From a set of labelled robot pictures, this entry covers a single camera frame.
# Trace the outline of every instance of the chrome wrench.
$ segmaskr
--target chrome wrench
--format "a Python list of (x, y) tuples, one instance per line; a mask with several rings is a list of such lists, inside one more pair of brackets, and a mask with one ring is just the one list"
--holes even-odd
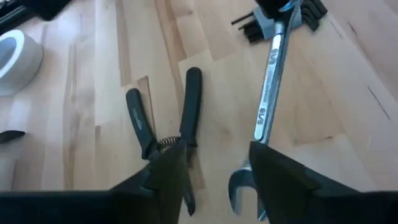
[[(267, 67), (262, 86), (261, 101), (257, 113), (256, 127), (254, 129), (254, 139), (262, 144), (269, 143), (271, 135), (272, 123), (277, 104), (280, 81), (286, 58), (287, 46), (289, 43), (289, 35), (296, 13), (300, 10), (303, 0), (291, 0), (277, 12), (273, 13), (274, 19), (274, 35), (268, 55)], [(257, 189), (253, 181), (251, 165), (248, 161), (245, 165), (236, 170), (229, 178), (228, 193), (229, 201), (234, 213), (239, 214), (239, 188), (252, 187)], [(257, 201), (258, 220), (266, 219), (266, 211), (262, 206), (262, 202)]]

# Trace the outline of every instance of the wood grain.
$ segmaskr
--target wood grain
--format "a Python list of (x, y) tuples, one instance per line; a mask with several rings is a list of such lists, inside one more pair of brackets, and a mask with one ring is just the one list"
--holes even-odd
[[(397, 190), (398, 31), (394, 1), (326, 1), (316, 33), (292, 33), (270, 145), (358, 190)], [(257, 223), (227, 184), (247, 158), (269, 43), (249, 45), (230, 25), (253, 1), (82, 0), (54, 21), (21, 29), (45, 49), (35, 79), (0, 98), (0, 129), (27, 131), (14, 190), (108, 189), (141, 169), (125, 102), (142, 94), (158, 139), (178, 136), (190, 67), (203, 72), (190, 178), (197, 211), (180, 223)]]

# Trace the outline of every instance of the white tape roll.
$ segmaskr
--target white tape roll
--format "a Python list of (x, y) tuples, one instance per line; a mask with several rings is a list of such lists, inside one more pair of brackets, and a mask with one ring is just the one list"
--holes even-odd
[(0, 36), (0, 96), (16, 94), (37, 73), (43, 48), (20, 30)]

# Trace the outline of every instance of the pliers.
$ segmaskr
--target pliers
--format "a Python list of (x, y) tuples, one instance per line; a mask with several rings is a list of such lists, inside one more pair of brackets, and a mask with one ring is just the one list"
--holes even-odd
[[(159, 157), (163, 150), (173, 145), (176, 146), (176, 143), (180, 141), (184, 141), (186, 145), (183, 147), (187, 148), (187, 164), (190, 164), (192, 152), (197, 147), (196, 132), (201, 104), (201, 75), (201, 70), (196, 67), (187, 71), (185, 100), (180, 124), (181, 135), (179, 137), (172, 136), (160, 141), (156, 140), (145, 115), (139, 90), (133, 88), (126, 93), (127, 108), (131, 122), (142, 148), (142, 159), (153, 161)], [(188, 207), (188, 213), (192, 216), (195, 213), (196, 205), (189, 179), (183, 198)]]

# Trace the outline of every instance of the wooden table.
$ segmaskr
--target wooden table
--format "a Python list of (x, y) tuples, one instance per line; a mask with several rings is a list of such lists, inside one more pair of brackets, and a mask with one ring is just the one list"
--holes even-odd
[[(398, 30), (387, 26), (397, 24), (398, 7), (393, 0), (324, 1), (330, 13), (320, 29), (301, 27), (290, 38), (270, 145), (358, 190), (398, 189)], [(256, 194), (244, 191), (237, 217), (227, 190), (248, 154), (269, 50), (250, 46), (229, 22), (254, 7), (243, 0), (79, 0), (52, 22), (23, 24), (45, 55), (32, 83), (0, 98), (0, 127), (28, 132), (13, 189), (107, 189), (133, 175), (146, 161), (125, 92), (140, 89), (159, 139), (179, 135), (185, 72), (197, 66), (197, 212), (190, 218), (182, 205), (180, 223), (257, 223)], [(367, 35), (386, 30), (380, 39)]]

